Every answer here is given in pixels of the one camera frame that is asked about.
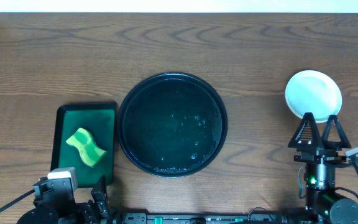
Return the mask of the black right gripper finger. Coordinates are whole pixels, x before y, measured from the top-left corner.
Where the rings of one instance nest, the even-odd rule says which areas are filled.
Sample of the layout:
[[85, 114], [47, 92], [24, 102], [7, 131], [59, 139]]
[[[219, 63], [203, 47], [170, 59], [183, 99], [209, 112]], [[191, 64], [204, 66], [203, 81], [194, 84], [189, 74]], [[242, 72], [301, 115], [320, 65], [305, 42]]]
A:
[[301, 123], [288, 143], [289, 148], [318, 149], [323, 147], [318, 126], [312, 113], [303, 115]]
[[[340, 141], [330, 141], [329, 135], [331, 132], [331, 128], [334, 127]], [[321, 136], [323, 146], [325, 149], [350, 149], [351, 144], [338, 120], [336, 115], [330, 115], [327, 122], [323, 134]]]

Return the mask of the mint plate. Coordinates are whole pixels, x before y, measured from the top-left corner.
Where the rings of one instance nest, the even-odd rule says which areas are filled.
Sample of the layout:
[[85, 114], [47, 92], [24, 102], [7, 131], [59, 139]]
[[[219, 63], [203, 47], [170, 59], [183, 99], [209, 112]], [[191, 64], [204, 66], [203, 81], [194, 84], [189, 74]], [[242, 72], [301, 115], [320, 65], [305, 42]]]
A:
[[285, 88], [285, 101], [299, 118], [312, 113], [317, 123], [326, 122], [339, 114], [342, 94], [336, 82], [316, 70], [300, 71], [289, 79]]

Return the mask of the green sponge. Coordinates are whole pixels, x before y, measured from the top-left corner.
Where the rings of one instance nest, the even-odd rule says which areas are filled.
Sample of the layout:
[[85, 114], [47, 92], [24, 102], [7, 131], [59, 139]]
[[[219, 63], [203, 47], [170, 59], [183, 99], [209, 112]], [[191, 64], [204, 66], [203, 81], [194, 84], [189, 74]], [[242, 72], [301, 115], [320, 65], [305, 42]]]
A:
[[66, 140], [66, 143], [77, 149], [82, 162], [88, 167], [94, 168], [107, 154], [106, 150], [101, 149], [96, 144], [93, 135], [84, 128], [78, 128], [76, 132]]

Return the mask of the black round tray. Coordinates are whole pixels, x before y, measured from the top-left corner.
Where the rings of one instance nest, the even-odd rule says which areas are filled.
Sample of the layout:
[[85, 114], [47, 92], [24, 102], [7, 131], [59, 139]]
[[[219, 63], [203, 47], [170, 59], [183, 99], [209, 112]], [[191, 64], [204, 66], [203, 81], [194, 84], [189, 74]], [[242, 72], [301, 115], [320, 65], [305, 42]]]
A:
[[164, 178], [195, 174], [224, 146], [227, 111], [217, 91], [189, 73], [146, 78], [124, 98], [117, 140], [142, 171]]

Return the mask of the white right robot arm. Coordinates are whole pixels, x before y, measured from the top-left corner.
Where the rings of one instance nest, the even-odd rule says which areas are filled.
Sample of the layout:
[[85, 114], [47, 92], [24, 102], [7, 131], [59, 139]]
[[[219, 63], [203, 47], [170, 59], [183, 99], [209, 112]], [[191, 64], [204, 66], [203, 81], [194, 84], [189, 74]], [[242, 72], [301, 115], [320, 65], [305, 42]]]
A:
[[354, 201], [337, 193], [335, 171], [347, 161], [338, 152], [351, 148], [337, 116], [329, 116], [320, 134], [313, 114], [305, 113], [288, 147], [299, 152], [294, 161], [305, 164], [304, 198], [308, 218], [316, 223], [358, 223], [358, 196]]

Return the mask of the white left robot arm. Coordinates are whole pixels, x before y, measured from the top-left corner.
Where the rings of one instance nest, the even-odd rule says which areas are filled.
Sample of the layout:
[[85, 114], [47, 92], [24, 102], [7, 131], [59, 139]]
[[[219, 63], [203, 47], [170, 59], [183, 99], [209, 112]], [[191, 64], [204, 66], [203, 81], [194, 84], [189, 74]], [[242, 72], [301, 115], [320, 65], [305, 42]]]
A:
[[91, 191], [92, 199], [77, 203], [74, 199], [76, 177], [41, 178], [33, 185], [35, 208], [25, 213], [19, 223], [29, 224], [121, 224], [122, 217], [112, 208], [101, 177]]

